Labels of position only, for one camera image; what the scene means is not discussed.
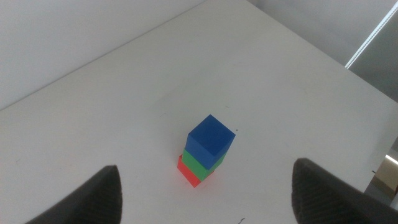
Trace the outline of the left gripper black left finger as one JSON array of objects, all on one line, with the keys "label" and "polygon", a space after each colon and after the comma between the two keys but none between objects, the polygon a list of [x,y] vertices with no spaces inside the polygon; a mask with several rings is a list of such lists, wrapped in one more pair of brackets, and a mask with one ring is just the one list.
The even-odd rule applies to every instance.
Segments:
[{"label": "left gripper black left finger", "polygon": [[123,195],[118,167],[105,166],[29,223],[120,223],[122,210]]}]

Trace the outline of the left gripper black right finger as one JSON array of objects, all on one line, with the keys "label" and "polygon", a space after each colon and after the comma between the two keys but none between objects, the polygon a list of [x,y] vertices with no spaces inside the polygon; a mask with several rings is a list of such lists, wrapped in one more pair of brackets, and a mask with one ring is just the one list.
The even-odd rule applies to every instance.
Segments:
[{"label": "left gripper black right finger", "polygon": [[397,223],[397,210],[307,158],[294,162],[291,202],[298,223]]}]

